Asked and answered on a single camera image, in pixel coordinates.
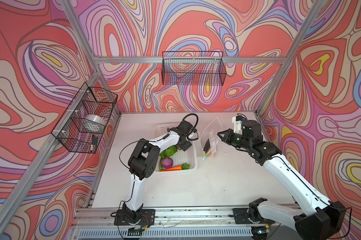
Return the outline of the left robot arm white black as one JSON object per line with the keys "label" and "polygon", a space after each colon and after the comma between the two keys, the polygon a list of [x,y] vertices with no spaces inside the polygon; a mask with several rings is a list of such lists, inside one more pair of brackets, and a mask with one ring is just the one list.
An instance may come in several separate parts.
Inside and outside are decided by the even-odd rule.
{"label": "left robot arm white black", "polygon": [[117,212],[116,220],[124,221],[134,225],[146,219],[143,211],[143,193],[146,180],[154,173],[160,155],[168,151],[169,148],[187,151],[191,142],[198,138],[192,138],[197,133],[197,123],[191,124],[183,119],[178,126],[168,128],[166,133],[152,139],[140,139],[136,141],[136,146],[128,160],[127,168],[131,174],[131,184],[129,189],[129,199],[122,201],[122,209]]}

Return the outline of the dark toy eggplant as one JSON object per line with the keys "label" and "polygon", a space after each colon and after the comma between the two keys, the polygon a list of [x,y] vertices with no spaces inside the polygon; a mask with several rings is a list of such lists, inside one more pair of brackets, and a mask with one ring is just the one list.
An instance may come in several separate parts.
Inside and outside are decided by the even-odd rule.
{"label": "dark toy eggplant", "polygon": [[205,144],[204,144],[204,146],[203,146],[203,151],[204,151],[205,153],[207,153],[207,152],[209,151],[209,149],[210,149],[210,140],[207,139],[206,142],[205,142]]}

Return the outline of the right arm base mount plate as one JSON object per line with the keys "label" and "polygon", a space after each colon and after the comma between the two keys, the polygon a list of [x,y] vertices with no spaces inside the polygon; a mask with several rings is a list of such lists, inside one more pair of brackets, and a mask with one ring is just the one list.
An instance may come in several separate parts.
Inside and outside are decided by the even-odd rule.
{"label": "right arm base mount plate", "polygon": [[233,214],[231,215],[236,224],[274,224],[275,221],[265,219],[260,216],[257,210],[253,208],[234,208],[232,209]]}

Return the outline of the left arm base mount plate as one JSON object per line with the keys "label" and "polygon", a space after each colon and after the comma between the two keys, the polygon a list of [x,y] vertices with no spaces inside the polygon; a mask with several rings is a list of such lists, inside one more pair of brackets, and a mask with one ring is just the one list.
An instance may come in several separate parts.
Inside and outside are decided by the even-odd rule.
{"label": "left arm base mount plate", "polygon": [[118,210],[114,219],[115,226],[151,226],[155,223],[155,209],[143,209],[131,212]]}

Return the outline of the white plastic perforated basket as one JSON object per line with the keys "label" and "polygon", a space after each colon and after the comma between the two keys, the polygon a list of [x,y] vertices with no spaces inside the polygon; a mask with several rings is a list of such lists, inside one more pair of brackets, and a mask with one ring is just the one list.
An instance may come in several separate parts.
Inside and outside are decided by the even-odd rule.
{"label": "white plastic perforated basket", "polygon": [[[154,136],[159,137],[159,136],[166,134],[167,128],[171,128],[172,125],[174,125],[174,124],[175,123],[166,123],[166,124],[160,124],[160,125],[154,126]],[[192,144],[191,147],[189,149],[187,149],[186,151],[178,150],[173,156],[171,156],[171,158],[174,161],[174,164],[173,164],[174,167],[180,166],[184,163],[187,163],[190,165],[190,167],[188,169],[189,171],[195,171],[197,169],[197,154],[196,154],[196,148],[195,148],[194,144]],[[169,175],[169,174],[182,174],[182,173],[186,172],[186,170],[184,170],[184,171],[175,170],[175,171],[165,171],[165,172],[160,171],[159,161],[160,161],[160,159],[158,160],[154,174]]]}

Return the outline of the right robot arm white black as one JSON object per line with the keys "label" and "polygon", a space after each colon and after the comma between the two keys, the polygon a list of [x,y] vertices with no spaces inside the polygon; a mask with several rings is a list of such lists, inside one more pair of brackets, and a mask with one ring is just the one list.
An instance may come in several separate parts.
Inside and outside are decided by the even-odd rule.
{"label": "right robot arm white black", "polygon": [[337,234],[347,208],[317,190],[288,162],[274,143],[265,141],[257,121],[237,116],[233,124],[233,129],[217,133],[220,140],[237,151],[248,153],[278,179],[300,207],[296,210],[258,198],[248,205],[248,221],[255,224],[270,220],[283,224],[295,230],[304,240],[328,240]]}

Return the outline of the clear zip top bag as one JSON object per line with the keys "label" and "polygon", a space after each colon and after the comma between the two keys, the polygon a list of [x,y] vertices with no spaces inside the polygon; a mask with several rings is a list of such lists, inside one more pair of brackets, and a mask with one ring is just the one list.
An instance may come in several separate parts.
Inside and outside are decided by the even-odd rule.
{"label": "clear zip top bag", "polygon": [[207,127],[202,131],[202,134],[200,136],[200,144],[203,151],[203,146],[207,139],[210,140],[210,149],[207,153],[203,151],[203,161],[205,161],[207,158],[206,155],[213,150],[216,150],[217,153],[217,145],[220,142],[220,138],[217,136],[218,132],[222,131],[222,125],[219,121],[218,117],[216,117],[210,124],[207,125]]}

